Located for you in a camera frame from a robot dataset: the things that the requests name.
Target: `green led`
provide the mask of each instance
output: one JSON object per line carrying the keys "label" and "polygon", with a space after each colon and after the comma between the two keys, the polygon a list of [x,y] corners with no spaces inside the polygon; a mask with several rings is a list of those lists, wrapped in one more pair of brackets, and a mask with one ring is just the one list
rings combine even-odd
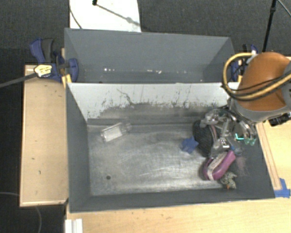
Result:
{"label": "green led", "polygon": [[235,133],[235,138],[236,138],[236,140],[238,140],[238,141],[243,140],[243,137],[238,137],[238,134],[237,134],[237,133]]}

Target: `blue tape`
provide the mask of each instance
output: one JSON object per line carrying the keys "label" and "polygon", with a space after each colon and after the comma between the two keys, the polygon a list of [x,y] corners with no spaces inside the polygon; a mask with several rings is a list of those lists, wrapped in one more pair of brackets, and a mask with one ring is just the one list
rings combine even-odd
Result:
{"label": "blue tape", "polygon": [[282,178],[279,178],[279,179],[280,179],[280,183],[281,183],[282,189],[281,190],[274,191],[275,197],[276,198],[279,198],[279,197],[282,197],[282,198],[290,198],[290,196],[291,196],[291,189],[287,189],[287,185],[286,185],[286,182],[285,182],[284,179],[282,179]]}

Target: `wooden board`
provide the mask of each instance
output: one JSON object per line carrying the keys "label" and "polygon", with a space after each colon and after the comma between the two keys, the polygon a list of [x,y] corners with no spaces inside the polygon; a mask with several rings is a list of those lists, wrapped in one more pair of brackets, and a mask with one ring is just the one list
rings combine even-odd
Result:
{"label": "wooden board", "polygon": [[[31,74],[34,66],[26,66]],[[20,206],[62,204],[68,198],[62,84],[34,78],[24,84]]]}

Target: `bin floor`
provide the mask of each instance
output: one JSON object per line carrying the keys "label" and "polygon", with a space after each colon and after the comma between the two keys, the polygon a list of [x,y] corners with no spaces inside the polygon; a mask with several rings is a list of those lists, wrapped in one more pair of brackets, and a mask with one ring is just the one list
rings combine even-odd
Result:
{"label": "bin floor", "polygon": [[199,151],[179,147],[192,136],[192,123],[132,125],[108,143],[100,136],[106,126],[88,125],[92,195],[222,188],[200,175],[205,158]]}

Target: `clamp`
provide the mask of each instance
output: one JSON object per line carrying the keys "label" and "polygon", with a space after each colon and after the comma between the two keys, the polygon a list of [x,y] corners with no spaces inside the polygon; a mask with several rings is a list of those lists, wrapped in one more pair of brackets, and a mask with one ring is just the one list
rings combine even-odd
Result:
{"label": "clamp", "polygon": [[61,54],[52,51],[53,39],[37,38],[29,44],[30,52],[38,61],[38,66],[34,72],[39,78],[52,79],[57,82],[62,81],[62,76],[70,74],[71,81],[75,82],[78,78],[79,66],[75,58],[69,59],[65,63]]}

